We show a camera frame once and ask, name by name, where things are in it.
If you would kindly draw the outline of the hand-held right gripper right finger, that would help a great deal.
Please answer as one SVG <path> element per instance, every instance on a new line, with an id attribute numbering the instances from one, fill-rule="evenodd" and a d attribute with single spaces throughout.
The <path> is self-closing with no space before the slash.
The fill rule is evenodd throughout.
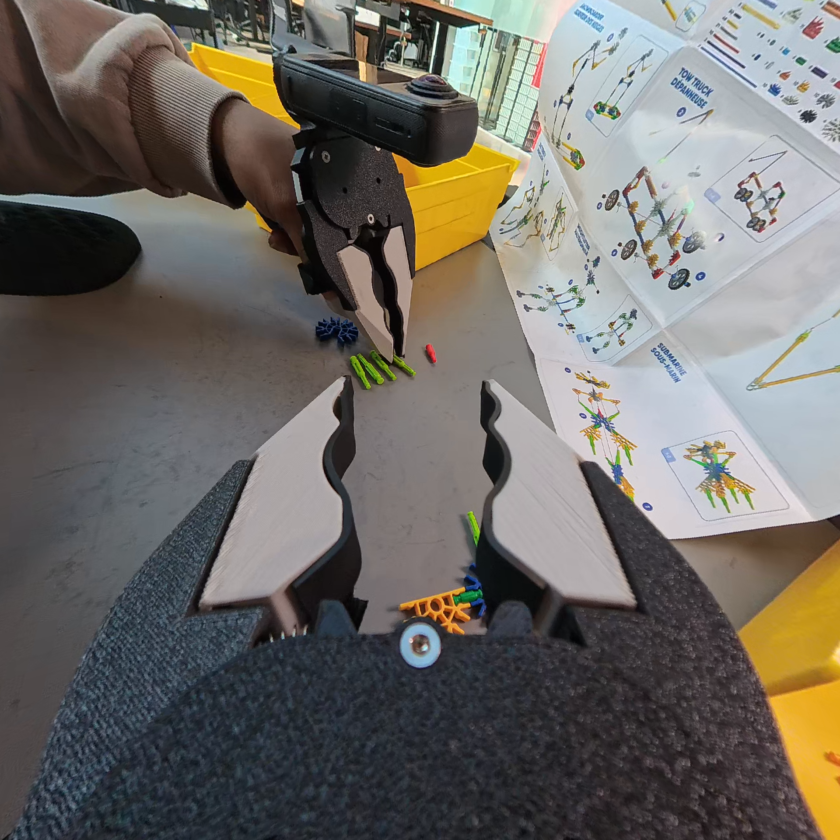
<path id="1" fill-rule="evenodd" d="M 488 621 L 521 602 L 543 635 L 566 606 L 634 610 L 637 600 L 573 449 L 496 381 L 484 381 L 483 466 L 491 480 L 476 573 Z"/>

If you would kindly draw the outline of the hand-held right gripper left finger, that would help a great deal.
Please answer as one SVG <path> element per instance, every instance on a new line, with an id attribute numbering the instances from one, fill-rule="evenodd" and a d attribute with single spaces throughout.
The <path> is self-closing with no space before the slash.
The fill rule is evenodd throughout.
<path id="1" fill-rule="evenodd" d="M 328 386 L 255 452 L 198 599 L 203 612 L 264 606 L 275 634 L 301 634 L 339 602 L 355 634 L 361 572 L 343 475 L 355 455 L 353 384 Z"/>

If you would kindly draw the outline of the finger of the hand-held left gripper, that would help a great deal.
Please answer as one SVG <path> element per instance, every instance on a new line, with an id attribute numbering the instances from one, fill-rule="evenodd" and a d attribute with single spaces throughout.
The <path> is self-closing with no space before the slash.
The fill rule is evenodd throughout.
<path id="1" fill-rule="evenodd" d="M 356 304 L 355 319 L 364 329 L 377 352 L 393 360 L 394 340 L 385 315 L 385 305 L 375 293 L 375 274 L 368 253 L 348 245 L 337 254 Z"/>
<path id="2" fill-rule="evenodd" d="M 403 356 L 413 294 L 413 273 L 403 226 L 375 230 L 376 349 L 387 360 Z"/>

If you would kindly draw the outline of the yellow plastic bin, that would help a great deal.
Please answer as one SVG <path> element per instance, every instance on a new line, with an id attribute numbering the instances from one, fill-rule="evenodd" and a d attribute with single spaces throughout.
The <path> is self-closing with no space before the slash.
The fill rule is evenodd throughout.
<path id="1" fill-rule="evenodd" d="M 839 838 L 839 544 L 740 630 L 795 779 L 825 838 Z"/>
<path id="2" fill-rule="evenodd" d="M 240 91 L 258 109 L 295 124 L 280 102 L 269 64 L 201 44 L 187 51 L 204 75 Z M 436 167 L 419 167 L 398 155 L 394 160 L 413 210 L 417 269 L 487 234 L 518 167 L 517 160 L 478 143 L 465 157 Z"/>

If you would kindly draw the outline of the orange fan connector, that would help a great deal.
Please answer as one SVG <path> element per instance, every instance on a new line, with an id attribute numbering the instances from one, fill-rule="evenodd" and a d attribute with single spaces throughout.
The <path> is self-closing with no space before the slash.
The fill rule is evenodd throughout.
<path id="1" fill-rule="evenodd" d="M 418 617 L 430 618 L 450 634 L 465 635 L 462 625 L 471 619 L 470 608 L 466 604 L 453 603 L 453 594 L 464 589 L 460 587 L 456 590 L 404 602 L 398 609 Z"/>

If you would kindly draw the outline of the grey desk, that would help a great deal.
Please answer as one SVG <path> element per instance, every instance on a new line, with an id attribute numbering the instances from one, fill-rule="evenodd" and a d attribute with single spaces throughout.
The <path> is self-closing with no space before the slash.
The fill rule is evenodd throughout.
<path id="1" fill-rule="evenodd" d="M 487 248 L 417 273 L 416 375 L 364 395 L 248 213 L 76 203 L 142 256 L 100 291 L 2 296 L 16 838 L 821 838 L 718 598 L 594 460 L 577 455 L 636 609 L 566 606 L 553 635 L 521 602 L 465 635 L 398 609 L 476 561 L 482 383 L 549 418 Z M 256 451 L 345 375 L 358 631 L 335 601 L 290 636 L 264 606 L 201 612 Z"/>

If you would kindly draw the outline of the person's left hand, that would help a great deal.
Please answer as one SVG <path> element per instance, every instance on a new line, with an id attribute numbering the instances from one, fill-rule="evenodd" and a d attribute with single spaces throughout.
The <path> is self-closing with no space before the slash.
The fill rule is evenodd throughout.
<path id="1" fill-rule="evenodd" d="M 212 159 L 219 185 L 276 224 L 270 246 L 302 258 L 302 222 L 291 172 L 296 152 L 293 135 L 289 124 L 230 98 L 213 116 Z"/>

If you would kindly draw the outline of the black chair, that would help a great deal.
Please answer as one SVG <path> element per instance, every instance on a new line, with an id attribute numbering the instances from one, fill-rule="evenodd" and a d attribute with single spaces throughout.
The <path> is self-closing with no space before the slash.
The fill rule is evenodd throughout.
<path id="1" fill-rule="evenodd" d="M 301 17 L 308 42 L 355 57 L 354 2 L 304 1 Z"/>

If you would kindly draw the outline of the white small drawer cabinet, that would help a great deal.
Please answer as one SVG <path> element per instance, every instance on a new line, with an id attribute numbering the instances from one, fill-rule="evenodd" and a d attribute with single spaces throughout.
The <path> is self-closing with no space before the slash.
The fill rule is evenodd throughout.
<path id="1" fill-rule="evenodd" d="M 531 152 L 539 133 L 539 71 L 546 45 L 493 27 L 452 29 L 446 78 L 477 101 L 479 126 Z"/>

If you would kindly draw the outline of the brown top table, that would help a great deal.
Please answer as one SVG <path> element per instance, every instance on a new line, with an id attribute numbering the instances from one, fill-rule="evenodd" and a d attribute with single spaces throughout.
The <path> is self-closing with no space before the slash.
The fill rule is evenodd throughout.
<path id="1" fill-rule="evenodd" d="M 417 30 L 420 39 L 424 38 L 424 30 L 428 28 L 431 32 L 426 38 L 428 56 L 421 57 L 418 66 L 439 76 L 443 75 L 446 40 L 450 28 L 492 26 L 490 18 L 458 9 L 454 2 L 356 1 L 354 4 L 357 8 L 364 8 L 380 17 L 373 53 L 374 63 L 384 65 L 389 26 L 398 28 L 402 24 L 409 25 L 411 30 Z"/>

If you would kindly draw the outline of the printed instruction sheet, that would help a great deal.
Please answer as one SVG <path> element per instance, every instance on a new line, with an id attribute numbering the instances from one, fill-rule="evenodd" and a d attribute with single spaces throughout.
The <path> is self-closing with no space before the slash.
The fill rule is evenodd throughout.
<path id="1" fill-rule="evenodd" d="M 672 538 L 838 515 L 839 2 L 575 2 L 491 235 L 553 423 Z"/>

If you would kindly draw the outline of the black rounded object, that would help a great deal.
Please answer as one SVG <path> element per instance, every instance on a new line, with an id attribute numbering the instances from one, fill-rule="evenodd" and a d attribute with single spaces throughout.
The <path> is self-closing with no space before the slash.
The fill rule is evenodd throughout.
<path id="1" fill-rule="evenodd" d="M 126 224 L 54 206 L 1 202 L 1 293 L 53 297 L 121 279 L 141 253 Z"/>

